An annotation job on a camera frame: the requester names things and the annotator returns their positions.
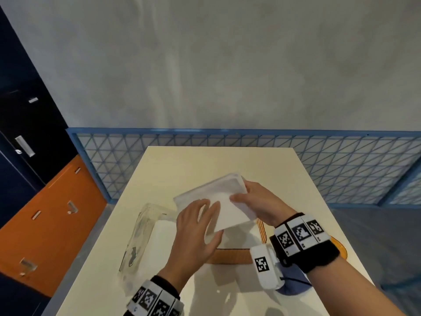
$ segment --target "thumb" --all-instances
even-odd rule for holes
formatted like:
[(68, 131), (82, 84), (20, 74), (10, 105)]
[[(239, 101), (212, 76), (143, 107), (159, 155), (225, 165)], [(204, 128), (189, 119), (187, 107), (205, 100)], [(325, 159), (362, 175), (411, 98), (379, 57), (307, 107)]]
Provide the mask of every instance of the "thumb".
[(247, 204), (249, 202), (249, 198), (250, 195), (248, 193), (242, 194), (233, 194), (229, 197), (229, 200), (232, 202), (237, 202), (237, 203), (245, 203)]
[(207, 257), (210, 257), (214, 251), (218, 248), (219, 244), (222, 241), (222, 235), (224, 234), (224, 230), (220, 230), (215, 234), (213, 239), (210, 241), (209, 244), (205, 247), (205, 254)]

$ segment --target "metal grid panel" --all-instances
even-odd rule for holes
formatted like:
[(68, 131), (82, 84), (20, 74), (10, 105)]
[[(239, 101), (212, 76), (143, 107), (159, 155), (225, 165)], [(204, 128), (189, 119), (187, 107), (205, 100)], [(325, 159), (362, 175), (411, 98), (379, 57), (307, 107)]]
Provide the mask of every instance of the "metal grid panel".
[(421, 172), (418, 173), (412, 182), (391, 203), (421, 205)]
[(112, 199), (121, 196), (150, 145), (292, 147), (325, 201), (346, 204), (376, 204), (421, 152), (420, 137), (131, 133), (77, 136)]

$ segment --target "orange round object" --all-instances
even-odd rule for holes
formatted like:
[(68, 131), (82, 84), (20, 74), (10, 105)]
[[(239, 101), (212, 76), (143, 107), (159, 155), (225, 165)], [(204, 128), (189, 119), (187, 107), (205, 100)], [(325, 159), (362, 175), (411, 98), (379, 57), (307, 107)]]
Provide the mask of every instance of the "orange round object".
[(334, 243), (334, 245), (339, 249), (339, 252), (341, 253), (341, 257), (346, 260), (348, 258), (348, 252), (346, 251), (346, 248), (344, 245), (342, 245), (342, 243), (335, 239), (334, 237), (332, 237), (332, 243)]

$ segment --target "gray floor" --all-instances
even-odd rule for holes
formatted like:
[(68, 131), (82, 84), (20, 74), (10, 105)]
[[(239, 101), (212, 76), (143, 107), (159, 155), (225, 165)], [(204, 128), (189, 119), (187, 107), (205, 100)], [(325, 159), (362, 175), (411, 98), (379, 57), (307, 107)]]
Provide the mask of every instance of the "gray floor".
[[(107, 205), (42, 316), (55, 316), (114, 206)], [(336, 220), (378, 288), (421, 275), (421, 211), (333, 209)], [(421, 315), (421, 284), (384, 293), (408, 316)]]
[(67, 293), (69, 292), (71, 286), (73, 285), (73, 282), (75, 281), (77, 275), (79, 274), (80, 269), (85, 263), (87, 256), (91, 252), (93, 245), (98, 239), (99, 234), (102, 232), (102, 228), (107, 222), (113, 209), (114, 209), (114, 205), (108, 204), (105, 207), (101, 216), (98, 218), (95, 226), (92, 228), (91, 233), (89, 234), (88, 238), (83, 244), (80, 252), (77, 254), (75, 260), (70, 266), (70, 269), (67, 271), (66, 275), (61, 281), (60, 286), (58, 287), (58, 289), (54, 293), (54, 296), (51, 298), (50, 302), (45, 308), (42, 316), (55, 316), (56, 313), (59, 311), (61, 304), (66, 298)]

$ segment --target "orange locker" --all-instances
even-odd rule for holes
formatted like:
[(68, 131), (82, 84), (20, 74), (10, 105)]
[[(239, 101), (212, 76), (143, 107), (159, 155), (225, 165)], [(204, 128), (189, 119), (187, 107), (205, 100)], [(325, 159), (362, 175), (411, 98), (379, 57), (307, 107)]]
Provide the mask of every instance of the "orange locker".
[(53, 296), (105, 206), (76, 156), (0, 229), (0, 272)]

